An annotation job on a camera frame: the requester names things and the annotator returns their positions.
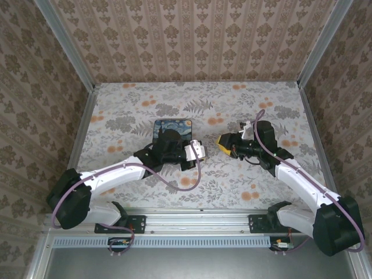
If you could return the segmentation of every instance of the patterned floor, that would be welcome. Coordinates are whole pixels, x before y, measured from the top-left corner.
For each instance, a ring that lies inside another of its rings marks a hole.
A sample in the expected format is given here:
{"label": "patterned floor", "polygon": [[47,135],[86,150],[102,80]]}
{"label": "patterned floor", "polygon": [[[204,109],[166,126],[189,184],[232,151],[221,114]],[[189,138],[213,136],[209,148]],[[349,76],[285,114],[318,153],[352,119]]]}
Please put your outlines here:
{"label": "patterned floor", "polygon": [[[124,160],[152,141],[156,119],[192,120],[192,135],[207,146],[201,184],[191,192],[166,187],[155,177],[103,193],[98,201],[119,201],[136,208],[266,209],[283,200],[304,206],[284,183],[259,166],[229,158],[215,144],[219,135],[236,132],[239,121],[261,109],[271,121],[279,146],[324,184],[307,118],[295,82],[102,84],[91,117],[78,170],[94,170]],[[160,173],[188,188],[196,170],[165,166]]]}

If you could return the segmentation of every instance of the floral wallpaper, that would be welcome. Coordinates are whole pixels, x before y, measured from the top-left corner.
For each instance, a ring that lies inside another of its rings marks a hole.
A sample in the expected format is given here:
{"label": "floral wallpaper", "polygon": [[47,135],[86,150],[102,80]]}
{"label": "floral wallpaper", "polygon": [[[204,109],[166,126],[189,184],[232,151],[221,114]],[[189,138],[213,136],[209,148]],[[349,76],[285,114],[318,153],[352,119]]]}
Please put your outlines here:
{"label": "floral wallpaper", "polygon": [[[202,162],[202,179],[196,189],[179,192],[151,176],[104,192],[96,202],[118,201],[135,208],[267,209],[287,200],[305,207],[286,184],[259,166],[230,158],[216,145],[220,135],[236,133],[240,121],[254,119],[262,108],[266,109],[265,120],[275,128],[279,146],[287,148],[306,171],[324,183],[294,81],[102,84],[78,170],[100,169],[142,149],[152,142],[157,119],[190,119],[192,137],[201,140],[209,153],[208,160]],[[189,188],[198,172],[165,165],[160,175],[178,187]]]}
{"label": "floral wallpaper", "polygon": [[0,1],[0,278],[23,278],[87,92],[32,1]]}
{"label": "floral wallpaper", "polygon": [[97,83],[296,80],[336,3],[51,2]]}
{"label": "floral wallpaper", "polygon": [[372,1],[353,1],[305,91],[335,183],[358,201],[372,256]]}

